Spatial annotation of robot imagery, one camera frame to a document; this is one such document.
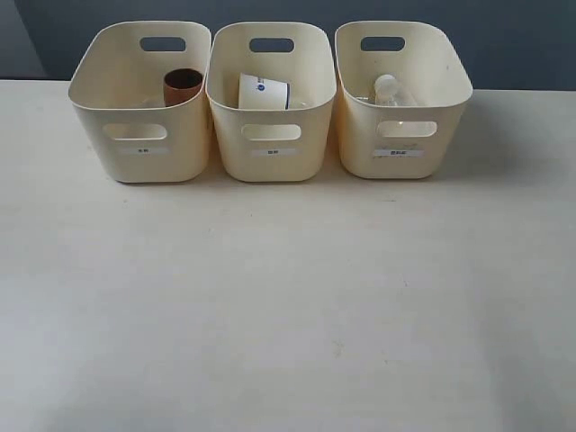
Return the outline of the left cream plastic bin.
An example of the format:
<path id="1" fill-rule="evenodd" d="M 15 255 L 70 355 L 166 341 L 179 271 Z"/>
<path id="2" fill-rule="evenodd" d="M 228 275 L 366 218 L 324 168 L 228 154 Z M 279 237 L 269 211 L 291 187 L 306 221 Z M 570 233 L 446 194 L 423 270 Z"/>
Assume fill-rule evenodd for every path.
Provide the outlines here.
<path id="1" fill-rule="evenodd" d="M 163 87 L 179 68 L 205 74 L 211 47 L 211 31 L 198 22 L 118 22 L 95 35 L 68 98 L 113 180 L 175 183 L 205 169 L 212 143 L 205 92 L 166 106 Z"/>

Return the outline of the middle cream plastic bin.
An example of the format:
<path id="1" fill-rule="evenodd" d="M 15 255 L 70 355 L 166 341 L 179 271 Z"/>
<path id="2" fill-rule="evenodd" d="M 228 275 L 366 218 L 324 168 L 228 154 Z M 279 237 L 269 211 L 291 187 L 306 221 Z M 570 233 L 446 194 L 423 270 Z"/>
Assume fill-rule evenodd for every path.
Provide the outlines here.
<path id="1" fill-rule="evenodd" d="M 239 109 L 239 75 L 290 85 L 287 110 Z M 327 34 L 305 22 L 236 22 L 215 35 L 206 94 L 227 173 L 244 182 L 315 176 L 337 94 Z"/>

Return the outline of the clear plastic bottle white cap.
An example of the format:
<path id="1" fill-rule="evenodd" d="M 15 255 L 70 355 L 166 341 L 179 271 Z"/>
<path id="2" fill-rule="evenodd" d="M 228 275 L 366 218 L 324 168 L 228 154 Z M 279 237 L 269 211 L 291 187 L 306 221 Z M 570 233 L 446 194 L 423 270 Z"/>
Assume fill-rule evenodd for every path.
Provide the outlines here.
<path id="1" fill-rule="evenodd" d="M 412 107 L 418 102 L 410 90 L 395 76 L 378 76 L 373 84 L 374 103 L 384 107 Z"/>

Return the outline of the cream plastic bin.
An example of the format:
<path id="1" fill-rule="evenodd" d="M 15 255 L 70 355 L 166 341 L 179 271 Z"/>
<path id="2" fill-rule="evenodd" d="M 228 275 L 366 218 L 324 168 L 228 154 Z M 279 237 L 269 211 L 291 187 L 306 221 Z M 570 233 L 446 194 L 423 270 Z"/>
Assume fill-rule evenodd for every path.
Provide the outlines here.
<path id="1" fill-rule="evenodd" d="M 179 68 L 205 74 L 211 47 L 211 31 L 198 22 L 118 22 L 95 35 L 68 98 L 113 180 L 175 183 L 205 169 L 212 143 L 205 92 L 166 106 L 163 87 Z"/>
<path id="2" fill-rule="evenodd" d="M 473 85 L 452 42 L 424 22 L 357 21 L 335 33 L 336 119 L 343 166 L 367 179 L 419 179 L 440 166 Z M 390 74 L 417 106 L 374 103 L 374 81 Z"/>
<path id="3" fill-rule="evenodd" d="M 290 85 L 287 110 L 239 109 L 239 75 Z M 215 35 L 206 94 L 227 173 L 244 182 L 315 176 L 337 94 L 327 34 L 305 22 L 236 22 Z"/>

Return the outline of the brown wooden cup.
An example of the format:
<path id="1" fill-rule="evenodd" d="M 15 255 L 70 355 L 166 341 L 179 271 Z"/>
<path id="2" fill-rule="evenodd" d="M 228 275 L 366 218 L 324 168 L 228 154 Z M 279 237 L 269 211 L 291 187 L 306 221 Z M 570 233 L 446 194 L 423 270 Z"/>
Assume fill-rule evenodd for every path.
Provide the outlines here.
<path id="1" fill-rule="evenodd" d="M 179 68 L 166 73 L 163 82 L 165 106 L 175 106 L 194 98 L 202 84 L 203 74 L 192 68 Z"/>

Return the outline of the right cream plastic bin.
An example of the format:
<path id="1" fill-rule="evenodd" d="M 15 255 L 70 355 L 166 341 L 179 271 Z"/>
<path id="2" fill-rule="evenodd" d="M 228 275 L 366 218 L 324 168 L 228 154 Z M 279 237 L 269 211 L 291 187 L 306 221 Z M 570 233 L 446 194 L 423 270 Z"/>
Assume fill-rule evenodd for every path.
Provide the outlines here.
<path id="1" fill-rule="evenodd" d="M 336 119 L 343 166 L 367 179 L 419 179 L 440 166 L 473 85 L 452 42 L 424 22 L 357 21 L 335 33 Z M 374 81 L 390 74 L 417 106 L 374 103 Z"/>

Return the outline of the white paper cup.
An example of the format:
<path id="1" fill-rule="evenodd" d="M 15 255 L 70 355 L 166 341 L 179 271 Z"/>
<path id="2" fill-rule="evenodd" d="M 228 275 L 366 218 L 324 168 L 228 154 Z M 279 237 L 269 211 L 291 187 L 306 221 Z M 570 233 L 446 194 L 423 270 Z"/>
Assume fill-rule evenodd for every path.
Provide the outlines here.
<path id="1" fill-rule="evenodd" d="M 238 81 L 238 108 L 244 110 L 287 110 L 290 85 L 261 76 L 241 73 Z"/>

